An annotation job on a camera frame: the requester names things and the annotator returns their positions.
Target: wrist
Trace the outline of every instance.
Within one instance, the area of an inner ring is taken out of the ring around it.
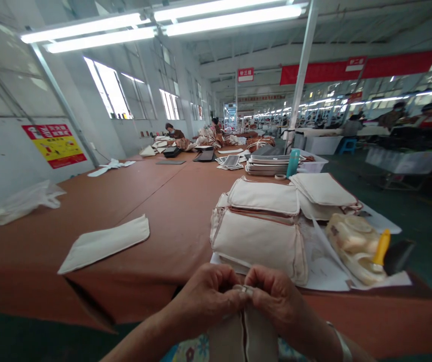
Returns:
[[[322,334],[319,341],[319,346],[316,350],[316,354],[314,355],[314,358],[316,358],[317,361],[343,361],[342,345],[337,333],[326,323],[324,326],[322,325]]]

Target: stack of trays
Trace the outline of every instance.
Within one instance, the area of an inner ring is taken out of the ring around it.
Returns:
[[[246,163],[246,172],[255,176],[274,176],[286,174],[290,155],[281,156],[257,156],[251,155]]]

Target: cream fabric piece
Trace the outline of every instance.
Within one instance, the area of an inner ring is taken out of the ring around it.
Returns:
[[[303,239],[297,225],[251,217],[229,209],[215,209],[211,227],[214,252],[243,266],[261,264],[283,270],[294,283],[305,285],[308,269]]]
[[[298,215],[300,204],[294,185],[253,182],[242,177],[228,192],[228,203],[233,207]]]
[[[253,293],[249,286],[234,286],[233,289],[249,295]],[[277,362],[278,334],[273,325],[251,305],[247,305],[243,313],[243,320],[241,313],[234,314],[209,330],[209,361]]]
[[[156,152],[154,152],[154,149],[151,146],[147,146],[144,148],[139,154],[143,157],[149,157],[149,156],[155,156]]]
[[[350,206],[358,203],[358,199],[329,173],[297,173],[290,180],[314,204]]]
[[[312,204],[304,193],[300,190],[297,190],[297,192],[298,199],[300,200],[301,211],[309,220],[311,220],[313,216],[316,220],[328,221],[333,214],[343,214],[342,209],[338,206]]]
[[[146,214],[113,229],[82,234],[72,245],[57,274],[80,269],[149,238]]]
[[[208,331],[210,362],[245,362],[241,314],[227,316]]]

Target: plastic bag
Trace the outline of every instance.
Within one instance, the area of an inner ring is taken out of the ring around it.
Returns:
[[[58,209],[57,196],[66,194],[50,180],[45,180],[8,197],[0,203],[0,226],[28,215],[39,205]]]

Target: bracelet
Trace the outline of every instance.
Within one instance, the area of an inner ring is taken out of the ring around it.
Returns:
[[[350,349],[347,346],[347,343],[345,342],[344,338],[342,337],[342,335],[340,334],[340,332],[338,332],[335,329],[335,326],[333,324],[331,324],[330,322],[327,322],[327,324],[333,328],[333,330],[335,331],[335,333],[337,334],[338,340],[340,341],[340,345],[342,346],[342,352],[343,352],[343,362],[353,362],[353,357],[352,357],[352,352],[350,351]]]

